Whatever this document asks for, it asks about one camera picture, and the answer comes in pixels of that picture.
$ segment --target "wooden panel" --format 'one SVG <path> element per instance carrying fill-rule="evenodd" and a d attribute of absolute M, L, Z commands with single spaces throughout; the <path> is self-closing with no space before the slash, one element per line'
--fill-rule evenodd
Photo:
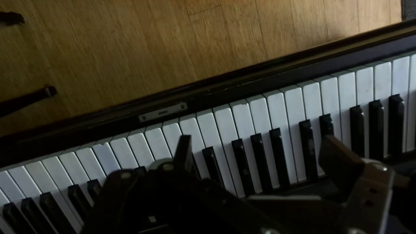
<path fill-rule="evenodd" d="M 400 0 L 1 0 L 0 102 L 58 96 L 0 120 L 0 135 L 400 21 Z"/>

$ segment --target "piano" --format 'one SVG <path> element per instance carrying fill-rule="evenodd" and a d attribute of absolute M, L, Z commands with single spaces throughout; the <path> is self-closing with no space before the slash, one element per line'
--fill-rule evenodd
<path fill-rule="evenodd" d="M 325 177 L 325 134 L 361 158 L 412 158 L 416 21 L 2 137 L 1 233 L 79 233 L 109 173 L 171 159 L 182 134 L 200 177 L 239 198 Z"/>

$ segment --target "piano keybed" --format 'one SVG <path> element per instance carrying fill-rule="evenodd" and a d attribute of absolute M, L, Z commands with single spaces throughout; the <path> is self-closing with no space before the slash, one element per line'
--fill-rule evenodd
<path fill-rule="evenodd" d="M 407 52 L 9 165 L 0 229 L 79 233 L 109 173 L 171 159 L 182 134 L 201 178 L 239 198 L 323 176 L 323 134 L 362 158 L 398 158 L 414 150 L 414 107 L 416 55 Z"/>

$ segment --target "black piano key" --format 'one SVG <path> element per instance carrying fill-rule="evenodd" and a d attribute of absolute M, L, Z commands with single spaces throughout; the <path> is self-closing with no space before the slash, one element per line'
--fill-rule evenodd
<path fill-rule="evenodd" d="M 316 167 L 316 152 L 314 152 L 314 142 L 313 142 L 313 132 L 309 120 L 299 122 L 300 130 L 300 142 L 303 150 L 303 160 L 304 160 L 304 169 L 307 173 L 308 181 L 316 181 L 317 176 L 317 167 Z"/>
<path fill-rule="evenodd" d="M 281 138 L 281 129 L 270 130 L 269 135 L 271 141 L 278 184 L 279 184 L 279 187 L 284 190 L 290 187 L 290 181 L 288 181 L 288 174 L 286 168 L 286 158 L 284 158 L 283 142 Z"/>
<path fill-rule="evenodd" d="M 88 190 L 91 199 L 95 200 L 96 197 L 99 197 L 99 194 L 101 191 L 101 185 L 100 185 L 99 180 L 88 181 L 87 190 Z"/>
<path fill-rule="evenodd" d="M 385 109 L 379 100 L 373 100 L 368 106 L 369 115 L 369 158 L 374 160 L 383 159 L 383 124 L 385 124 Z"/>
<path fill-rule="evenodd" d="M 2 216 L 10 228 L 18 234 L 36 233 L 14 203 L 8 203 L 2 207 Z"/>
<path fill-rule="evenodd" d="M 54 233 L 48 220 L 43 216 L 37 206 L 31 198 L 26 198 L 21 204 L 22 213 L 37 233 Z"/>
<path fill-rule="evenodd" d="M 255 187 L 252 185 L 243 141 L 242 139 L 232 141 L 231 146 L 234 150 L 235 161 L 238 165 L 238 172 L 242 178 L 243 187 L 244 187 L 244 194 L 245 194 L 245 197 L 249 197 L 249 195 L 255 194 Z"/>
<path fill-rule="evenodd" d="M 360 106 L 349 108 L 351 150 L 364 158 L 364 112 Z"/>
<path fill-rule="evenodd" d="M 270 180 L 270 173 L 269 173 L 269 168 L 268 168 L 268 161 L 265 159 L 261 134 L 252 135 L 251 145 L 252 145 L 252 150 L 255 152 L 255 159 L 256 159 L 257 169 L 258 169 L 260 184 L 261 184 L 262 191 L 270 193 L 273 190 L 273 187 L 271 187 L 271 180 Z"/>
<path fill-rule="evenodd" d="M 87 219 L 88 212 L 91 211 L 91 206 L 82 193 L 78 185 L 71 185 L 67 187 L 67 197 L 74 208 L 76 210 L 79 217 L 84 221 Z"/>
<path fill-rule="evenodd" d="M 75 234 L 74 228 L 70 225 L 50 193 L 41 194 L 39 204 L 44 215 L 60 234 Z"/>
<path fill-rule="evenodd" d="M 218 163 L 217 163 L 213 147 L 204 148 L 203 150 L 203 156 L 204 156 L 204 160 L 205 160 L 205 164 L 206 164 L 206 169 L 208 169 L 209 177 L 213 181 L 218 182 L 223 187 L 223 181 L 222 181 L 222 177 L 221 177 L 221 172 L 219 172 L 219 168 L 218 168 Z"/>
<path fill-rule="evenodd" d="M 404 102 L 400 95 L 388 98 L 388 154 L 401 155 L 403 146 Z"/>
<path fill-rule="evenodd" d="M 322 139 L 325 135 L 334 135 L 334 125 L 330 115 L 323 115 L 320 117 L 320 129 Z"/>

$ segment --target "wooden surface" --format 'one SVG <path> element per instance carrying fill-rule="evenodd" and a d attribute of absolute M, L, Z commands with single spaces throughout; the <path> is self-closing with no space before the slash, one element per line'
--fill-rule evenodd
<path fill-rule="evenodd" d="M 0 135 L 104 109 L 400 21 L 400 0 L 1 0 L 0 102 L 58 96 Z"/>

